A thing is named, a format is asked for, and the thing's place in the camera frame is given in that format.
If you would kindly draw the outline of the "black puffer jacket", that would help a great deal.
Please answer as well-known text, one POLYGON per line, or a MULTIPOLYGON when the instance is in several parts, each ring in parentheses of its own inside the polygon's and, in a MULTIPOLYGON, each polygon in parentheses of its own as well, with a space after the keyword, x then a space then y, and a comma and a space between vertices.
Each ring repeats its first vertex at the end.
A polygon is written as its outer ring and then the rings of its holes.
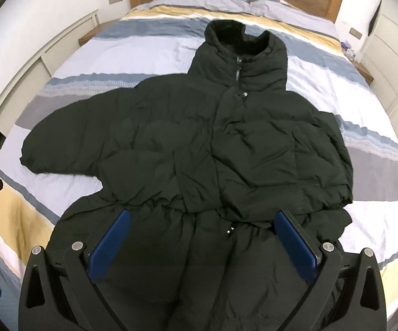
POLYGON ((92 176, 46 252, 55 266, 126 210, 105 298, 130 330, 276 330, 307 290, 273 227, 319 241, 351 223, 353 167, 334 115, 286 88, 283 41, 214 20, 186 74, 58 109, 25 138, 33 173, 92 176))

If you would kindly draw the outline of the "striped duvet cover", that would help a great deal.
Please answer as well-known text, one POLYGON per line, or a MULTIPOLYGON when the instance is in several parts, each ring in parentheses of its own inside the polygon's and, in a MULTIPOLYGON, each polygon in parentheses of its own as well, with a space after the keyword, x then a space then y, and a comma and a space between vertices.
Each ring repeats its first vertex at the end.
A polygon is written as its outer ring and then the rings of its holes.
POLYGON ((125 330, 277 330, 309 289, 279 241, 291 212, 373 251, 398 308, 398 140, 316 28, 200 2, 139 7, 69 58, 0 151, 0 311, 17 327, 31 250, 57 310, 89 327, 75 242, 125 330))

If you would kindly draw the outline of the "white low cabinet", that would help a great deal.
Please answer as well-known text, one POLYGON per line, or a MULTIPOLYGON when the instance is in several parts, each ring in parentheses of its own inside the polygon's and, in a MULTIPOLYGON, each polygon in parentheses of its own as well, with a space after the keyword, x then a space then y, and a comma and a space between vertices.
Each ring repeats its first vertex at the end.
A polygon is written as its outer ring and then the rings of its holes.
POLYGON ((79 40, 98 25, 97 12, 87 14, 52 38, 13 76, 0 94, 0 150, 28 103, 80 48, 79 40))

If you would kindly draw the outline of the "left wooden nightstand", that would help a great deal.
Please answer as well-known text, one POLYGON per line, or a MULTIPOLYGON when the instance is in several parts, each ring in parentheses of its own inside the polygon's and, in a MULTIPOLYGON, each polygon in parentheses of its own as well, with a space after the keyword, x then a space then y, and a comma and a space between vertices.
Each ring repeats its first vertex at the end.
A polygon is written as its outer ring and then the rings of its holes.
POLYGON ((82 36, 81 38, 78 39, 79 46, 83 46, 85 43, 87 43, 89 40, 94 38, 99 33, 106 30, 110 25, 114 24, 115 22, 118 22, 118 20, 112 20, 112 21, 104 22, 104 23, 97 25, 95 28, 93 28, 88 33, 86 33, 84 36, 82 36))

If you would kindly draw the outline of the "wooden nightstand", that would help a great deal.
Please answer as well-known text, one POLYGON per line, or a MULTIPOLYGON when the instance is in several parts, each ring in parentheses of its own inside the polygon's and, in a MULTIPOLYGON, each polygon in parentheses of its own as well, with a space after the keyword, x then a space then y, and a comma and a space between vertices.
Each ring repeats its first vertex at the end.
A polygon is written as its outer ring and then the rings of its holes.
POLYGON ((112 21, 104 22, 104 23, 97 25, 95 28, 93 28, 88 33, 86 33, 84 36, 82 36, 81 38, 78 39, 79 46, 83 46, 85 43, 87 43, 89 40, 94 38, 99 33, 106 30, 110 25, 114 24, 115 22, 118 22, 118 20, 112 20, 112 21))
POLYGON ((371 83, 374 81, 374 77, 369 72, 369 70, 361 62, 352 61, 351 63, 354 65, 359 74, 364 77, 366 83, 370 86, 371 83))

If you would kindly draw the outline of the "right wooden nightstand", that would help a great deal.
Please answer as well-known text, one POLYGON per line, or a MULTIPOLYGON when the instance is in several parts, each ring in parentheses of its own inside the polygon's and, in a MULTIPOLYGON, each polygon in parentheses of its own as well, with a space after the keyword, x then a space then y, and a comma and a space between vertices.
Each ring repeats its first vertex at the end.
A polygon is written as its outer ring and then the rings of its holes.
POLYGON ((369 72, 369 70, 361 62, 352 61, 351 63, 354 65, 359 74, 364 77, 366 83, 370 86, 371 83, 374 81, 374 77, 369 72))

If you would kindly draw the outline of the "right striped pillow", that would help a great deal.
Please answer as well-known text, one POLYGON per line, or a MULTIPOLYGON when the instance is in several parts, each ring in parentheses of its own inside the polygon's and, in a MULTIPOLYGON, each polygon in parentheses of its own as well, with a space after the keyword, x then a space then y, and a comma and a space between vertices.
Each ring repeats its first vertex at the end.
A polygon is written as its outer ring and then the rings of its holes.
POLYGON ((285 0, 250 0, 249 9, 252 15, 268 17, 294 25, 330 22, 324 17, 317 17, 294 7, 285 0))

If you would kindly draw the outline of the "right wall switch plate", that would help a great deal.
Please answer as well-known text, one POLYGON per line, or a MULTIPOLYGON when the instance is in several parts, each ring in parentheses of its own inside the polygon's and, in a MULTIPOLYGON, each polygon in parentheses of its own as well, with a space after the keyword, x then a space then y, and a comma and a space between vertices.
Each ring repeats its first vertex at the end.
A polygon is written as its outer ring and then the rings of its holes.
POLYGON ((349 30, 349 34, 351 36, 353 36, 354 38, 360 40, 361 37, 363 36, 358 30, 356 30, 355 28, 350 28, 349 30))

